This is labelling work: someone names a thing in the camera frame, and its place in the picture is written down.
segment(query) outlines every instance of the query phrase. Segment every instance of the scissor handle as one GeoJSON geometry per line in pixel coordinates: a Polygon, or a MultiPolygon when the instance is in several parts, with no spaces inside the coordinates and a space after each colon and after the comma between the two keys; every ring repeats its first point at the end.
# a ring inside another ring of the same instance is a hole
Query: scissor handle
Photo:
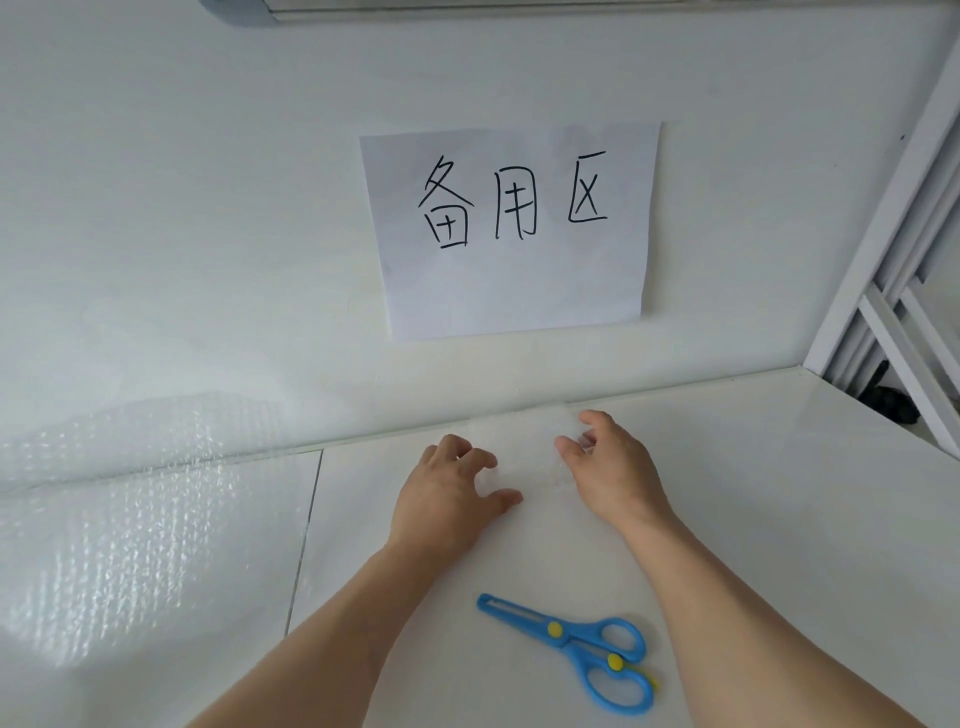
{"type": "Polygon", "coordinates": [[[643,635],[640,634],[640,630],[620,617],[610,617],[609,619],[586,623],[562,622],[562,624],[574,640],[594,644],[609,652],[615,652],[627,662],[642,662],[643,658],[647,656],[647,643],[643,640],[643,635]],[[605,640],[603,631],[607,629],[607,627],[620,627],[626,630],[630,633],[631,637],[634,638],[634,646],[629,648],[622,647],[618,644],[613,644],[609,640],[605,640]]]}
{"type": "Polygon", "coordinates": [[[580,675],[580,679],[584,684],[584,688],[587,689],[587,693],[593,699],[597,705],[602,708],[611,711],[612,713],[618,713],[622,716],[640,716],[647,711],[654,704],[654,686],[641,672],[637,672],[633,669],[630,669],[623,661],[615,662],[615,657],[611,659],[610,655],[616,655],[616,653],[609,653],[608,655],[595,655],[592,652],[583,649],[581,646],[576,643],[570,643],[564,647],[564,652],[567,657],[570,658],[570,662],[573,663],[573,666],[576,667],[577,673],[580,675]],[[606,697],[603,693],[598,691],[593,687],[593,684],[590,682],[589,674],[597,669],[602,669],[614,680],[632,680],[640,686],[642,696],[637,703],[631,705],[624,705],[622,703],[614,702],[606,697]]]}

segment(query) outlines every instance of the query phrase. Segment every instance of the black object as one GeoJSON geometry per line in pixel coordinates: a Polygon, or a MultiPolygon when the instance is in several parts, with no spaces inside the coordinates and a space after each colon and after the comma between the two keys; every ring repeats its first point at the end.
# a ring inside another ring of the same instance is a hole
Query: black object
{"type": "Polygon", "coordinates": [[[907,395],[893,387],[881,387],[877,383],[890,369],[890,362],[884,361],[870,377],[867,388],[857,399],[875,412],[879,412],[898,425],[915,425],[920,419],[920,410],[907,395]]]}

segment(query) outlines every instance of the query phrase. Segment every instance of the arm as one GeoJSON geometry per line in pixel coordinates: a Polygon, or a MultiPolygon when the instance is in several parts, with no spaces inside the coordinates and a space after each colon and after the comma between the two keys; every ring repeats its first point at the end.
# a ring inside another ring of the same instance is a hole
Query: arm
{"type": "Polygon", "coordinates": [[[477,496],[496,458],[446,435],[400,490],[387,544],[189,728],[357,728],[400,630],[484,528],[523,500],[477,496]]]}
{"type": "Polygon", "coordinates": [[[588,410],[587,449],[557,449],[589,508],[627,542],[666,617],[698,728],[923,728],[805,638],[686,528],[647,449],[588,410]]]}

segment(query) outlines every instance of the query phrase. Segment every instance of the white wall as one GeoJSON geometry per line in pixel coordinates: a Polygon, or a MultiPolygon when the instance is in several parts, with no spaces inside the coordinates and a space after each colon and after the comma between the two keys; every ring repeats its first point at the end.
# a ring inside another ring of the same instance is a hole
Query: white wall
{"type": "Polygon", "coordinates": [[[0,481],[802,360],[942,3],[240,31],[0,5],[0,481]],[[665,120],[640,322],[393,345],[359,133],[665,120]]]}

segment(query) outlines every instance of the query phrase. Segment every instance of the scissor blade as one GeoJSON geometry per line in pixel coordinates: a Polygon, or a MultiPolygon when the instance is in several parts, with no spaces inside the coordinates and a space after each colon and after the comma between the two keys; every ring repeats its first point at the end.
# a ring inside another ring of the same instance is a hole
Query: scissor blade
{"type": "Polygon", "coordinates": [[[552,646],[558,646],[558,641],[547,633],[547,625],[554,618],[542,615],[532,609],[514,604],[512,601],[501,599],[493,595],[483,594],[477,599],[477,609],[491,617],[506,622],[514,629],[530,637],[535,637],[552,646]]]}

